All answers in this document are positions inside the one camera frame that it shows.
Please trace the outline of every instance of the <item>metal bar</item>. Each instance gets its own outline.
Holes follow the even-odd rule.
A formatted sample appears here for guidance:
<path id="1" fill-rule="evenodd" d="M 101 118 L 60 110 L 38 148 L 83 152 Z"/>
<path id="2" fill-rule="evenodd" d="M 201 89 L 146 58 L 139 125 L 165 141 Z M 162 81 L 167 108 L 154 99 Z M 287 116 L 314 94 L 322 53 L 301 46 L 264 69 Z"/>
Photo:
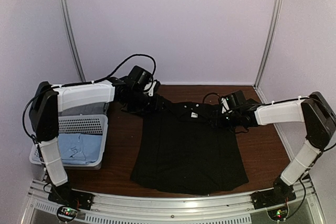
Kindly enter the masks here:
<path id="1" fill-rule="evenodd" d="M 66 34 L 67 34 L 69 45 L 70 45 L 71 54 L 74 60 L 73 62 L 75 63 L 76 71 L 77 71 L 80 81 L 85 82 L 86 80 L 85 80 L 82 65 L 80 63 L 80 59 L 79 59 L 79 55 L 78 55 L 78 51 L 76 47 L 76 42 L 74 38 L 74 32 L 72 31 L 72 26 L 70 22 L 70 15 L 69 15 L 69 9 L 67 5 L 67 0 L 60 0 L 60 4 L 61 4 L 62 13 L 63 13 L 63 20 L 64 20 Z"/>
<path id="2" fill-rule="evenodd" d="M 266 44 L 265 44 L 265 48 L 264 48 L 264 53 L 263 53 L 263 57 L 262 57 L 262 60 L 261 60 L 261 63 L 260 63 L 257 79 L 256 79 L 255 84 L 254 84 L 254 87 L 256 89 L 259 88 L 262 76 L 264 75 L 264 72 L 265 72 L 266 63 L 267 63 L 267 60 L 268 60 L 268 57 L 269 57 L 269 53 L 270 53 L 272 43 L 273 43 L 273 39 L 274 39 L 274 35 L 275 35 L 275 30 L 276 30 L 278 20 L 279 20 L 281 6 L 282 6 L 282 0 L 274 0 L 271 23 L 270 23 L 269 30 L 268 30 L 268 35 L 267 35 L 267 40 L 266 40 Z"/>

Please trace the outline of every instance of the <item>white plastic basket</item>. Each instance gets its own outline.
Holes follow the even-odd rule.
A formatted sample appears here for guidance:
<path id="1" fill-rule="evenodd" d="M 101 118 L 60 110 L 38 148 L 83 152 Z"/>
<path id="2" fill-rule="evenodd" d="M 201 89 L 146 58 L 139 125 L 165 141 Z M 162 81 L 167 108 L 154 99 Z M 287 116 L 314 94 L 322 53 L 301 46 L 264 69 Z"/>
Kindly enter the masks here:
<path id="1" fill-rule="evenodd" d="M 96 162 L 86 165 L 70 165 L 64 164 L 67 169 L 94 169 L 99 170 L 101 161 L 105 150 L 108 118 L 106 115 L 72 115 L 72 116 L 59 116 L 59 133 L 82 133 L 82 134 L 95 134 L 102 135 L 100 154 Z M 32 164 L 40 165 L 38 152 L 35 145 L 32 146 L 30 151 L 29 160 Z"/>

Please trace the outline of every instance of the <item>white panel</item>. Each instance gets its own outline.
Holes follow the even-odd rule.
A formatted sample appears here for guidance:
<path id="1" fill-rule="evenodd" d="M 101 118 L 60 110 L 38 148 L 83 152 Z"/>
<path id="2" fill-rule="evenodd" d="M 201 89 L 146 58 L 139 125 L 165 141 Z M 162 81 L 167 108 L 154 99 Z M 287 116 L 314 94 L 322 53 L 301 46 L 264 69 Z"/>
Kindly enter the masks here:
<path id="1" fill-rule="evenodd" d="M 0 0 L 0 80 L 0 222 L 17 223 L 41 171 L 28 160 L 23 108 L 41 81 L 78 81 L 58 0 Z"/>
<path id="2" fill-rule="evenodd" d="M 68 0 L 87 79 L 128 55 L 150 54 L 156 78 L 176 84 L 252 84 L 274 0 Z M 148 59 L 132 60 L 118 73 Z"/>
<path id="3" fill-rule="evenodd" d="M 283 0 L 280 21 L 261 84 L 268 101 L 320 91 L 336 110 L 336 0 Z M 296 154 L 306 131 L 303 124 L 282 125 Z M 336 149 L 325 153 L 311 170 L 327 223 L 336 212 Z"/>

